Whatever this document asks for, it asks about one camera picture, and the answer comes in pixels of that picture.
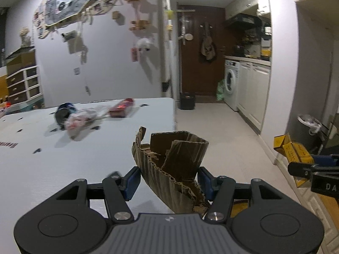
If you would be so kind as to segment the yellow cardboard box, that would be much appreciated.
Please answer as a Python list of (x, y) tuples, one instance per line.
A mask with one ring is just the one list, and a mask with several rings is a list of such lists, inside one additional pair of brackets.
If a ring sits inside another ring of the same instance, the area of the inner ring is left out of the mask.
[(310, 188), (310, 168), (314, 165), (314, 158), (306, 147), (292, 141), (289, 134), (284, 134), (274, 137), (273, 148), (287, 159), (287, 171), (294, 178), (296, 187)]

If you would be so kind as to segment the brown cardboard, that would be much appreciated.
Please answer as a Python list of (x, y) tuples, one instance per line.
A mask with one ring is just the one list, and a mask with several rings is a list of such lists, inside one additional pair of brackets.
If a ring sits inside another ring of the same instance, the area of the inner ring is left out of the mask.
[(140, 127), (132, 144), (132, 156), (151, 190), (176, 214), (198, 213), (210, 208), (195, 177), (208, 148), (208, 141), (189, 133), (153, 133), (143, 144), (147, 129)]

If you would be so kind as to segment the red snack packet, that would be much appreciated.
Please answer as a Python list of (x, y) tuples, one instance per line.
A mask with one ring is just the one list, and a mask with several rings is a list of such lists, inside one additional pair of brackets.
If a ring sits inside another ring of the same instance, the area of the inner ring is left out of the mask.
[(109, 108), (108, 113), (110, 117), (125, 118), (131, 113), (134, 106), (134, 99), (127, 98)]

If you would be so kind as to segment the crushed blue soda can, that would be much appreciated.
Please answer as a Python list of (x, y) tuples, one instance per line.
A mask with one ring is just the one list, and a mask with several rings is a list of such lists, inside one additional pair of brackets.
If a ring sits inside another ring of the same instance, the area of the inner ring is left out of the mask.
[(58, 106), (55, 112), (55, 121), (61, 129), (65, 129), (65, 122), (68, 120), (69, 116), (77, 112), (76, 107), (70, 103), (66, 102)]

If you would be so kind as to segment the dark bin with white liner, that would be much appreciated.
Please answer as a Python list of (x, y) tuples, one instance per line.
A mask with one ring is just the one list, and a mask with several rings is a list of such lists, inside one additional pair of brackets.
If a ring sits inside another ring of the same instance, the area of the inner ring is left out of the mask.
[(309, 114), (299, 114), (297, 120), (296, 141), (302, 143), (310, 151), (315, 147), (317, 135), (322, 129), (322, 123)]

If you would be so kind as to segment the black bin by door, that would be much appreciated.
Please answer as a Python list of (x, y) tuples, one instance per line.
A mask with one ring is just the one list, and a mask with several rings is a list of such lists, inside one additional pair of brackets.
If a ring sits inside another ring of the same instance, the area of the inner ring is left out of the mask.
[(181, 110), (193, 110), (195, 108), (195, 95), (187, 92), (180, 93), (179, 108)]

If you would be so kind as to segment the green plastic bag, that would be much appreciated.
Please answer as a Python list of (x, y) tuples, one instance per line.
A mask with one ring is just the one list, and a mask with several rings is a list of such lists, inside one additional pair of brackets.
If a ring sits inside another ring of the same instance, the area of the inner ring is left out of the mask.
[(217, 84), (216, 101), (218, 102), (223, 101), (224, 95), (225, 95), (225, 80), (222, 79)]

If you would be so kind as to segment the brown wooden door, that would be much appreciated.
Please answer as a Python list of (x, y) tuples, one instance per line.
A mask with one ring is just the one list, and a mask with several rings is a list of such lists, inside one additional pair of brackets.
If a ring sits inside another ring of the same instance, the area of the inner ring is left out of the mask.
[(215, 97), (217, 84), (224, 77), (224, 10), (193, 5), (180, 5), (179, 9), (179, 29), (192, 35), (192, 40), (180, 43), (181, 92)]

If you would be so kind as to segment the white refrigerator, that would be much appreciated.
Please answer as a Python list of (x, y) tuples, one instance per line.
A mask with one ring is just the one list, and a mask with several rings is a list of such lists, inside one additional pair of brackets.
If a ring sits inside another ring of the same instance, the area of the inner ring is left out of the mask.
[(178, 100), (179, 75), (176, 11), (171, 0), (157, 0), (161, 94)]

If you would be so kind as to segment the white kitchen cabinets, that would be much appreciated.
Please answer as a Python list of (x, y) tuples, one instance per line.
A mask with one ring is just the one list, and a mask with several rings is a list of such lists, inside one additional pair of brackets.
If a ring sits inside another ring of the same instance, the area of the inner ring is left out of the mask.
[(271, 67), (241, 61), (238, 81), (238, 109), (261, 131), (268, 99)]

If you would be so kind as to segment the white washing machine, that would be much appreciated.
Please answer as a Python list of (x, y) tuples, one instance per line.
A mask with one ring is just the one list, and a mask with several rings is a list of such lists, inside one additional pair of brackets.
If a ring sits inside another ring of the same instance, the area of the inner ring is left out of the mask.
[(239, 70), (239, 62), (225, 60), (224, 101), (233, 111), (238, 111)]

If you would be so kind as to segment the pink hanging tag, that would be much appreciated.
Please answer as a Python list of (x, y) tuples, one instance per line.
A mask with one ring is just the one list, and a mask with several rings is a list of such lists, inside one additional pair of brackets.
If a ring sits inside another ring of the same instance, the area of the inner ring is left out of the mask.
[(133, 47), (131, 49), (131, 57), (132, 57), (132, 62), (138, 62), (139, 58), (138, 58), (138, 49)]

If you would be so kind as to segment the hanging khaki bag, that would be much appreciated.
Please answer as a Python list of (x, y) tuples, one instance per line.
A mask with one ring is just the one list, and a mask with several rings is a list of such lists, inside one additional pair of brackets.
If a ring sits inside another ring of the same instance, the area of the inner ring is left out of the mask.
[(210, 34), (210, 24), (205, 22), (204, 25), (201, 25), (204, 30), (202, 43), (200, 46), (200, 53), (206, 61), (213, 61), (216, 57), (214, 42)]

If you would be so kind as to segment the white drawer cabinet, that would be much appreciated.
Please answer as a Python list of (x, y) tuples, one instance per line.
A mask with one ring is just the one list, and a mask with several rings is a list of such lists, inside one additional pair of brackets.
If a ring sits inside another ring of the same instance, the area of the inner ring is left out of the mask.
[(37, 65), (22, 68), (7, 76), (6, 83), (11, 105), (34, 102), (43, 97)]

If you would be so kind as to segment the glass fish tank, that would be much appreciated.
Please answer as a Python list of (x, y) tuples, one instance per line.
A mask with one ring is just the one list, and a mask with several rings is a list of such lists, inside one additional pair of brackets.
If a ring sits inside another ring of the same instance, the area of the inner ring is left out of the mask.
[(35, 47), (19, 48), (6, 58), (6, 67), (9, 73), (36, 65)]

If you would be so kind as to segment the plush sheep wall toy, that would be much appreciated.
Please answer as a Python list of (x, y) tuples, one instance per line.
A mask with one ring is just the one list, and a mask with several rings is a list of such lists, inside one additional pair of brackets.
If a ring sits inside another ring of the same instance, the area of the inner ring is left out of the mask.
[(148, 52), (153, 45), (152, 41), (148, 38), (142, 38), (137, 41), (137, 49), (140, 53)]

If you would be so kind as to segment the wall map decoration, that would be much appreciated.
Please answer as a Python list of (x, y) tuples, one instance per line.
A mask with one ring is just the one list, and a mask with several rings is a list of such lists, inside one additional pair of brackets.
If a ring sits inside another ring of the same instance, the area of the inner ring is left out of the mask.
[(43, 0), (33, 14), (37, 37), (47, 35), (75, 22), (108, 13), (118, 0)]

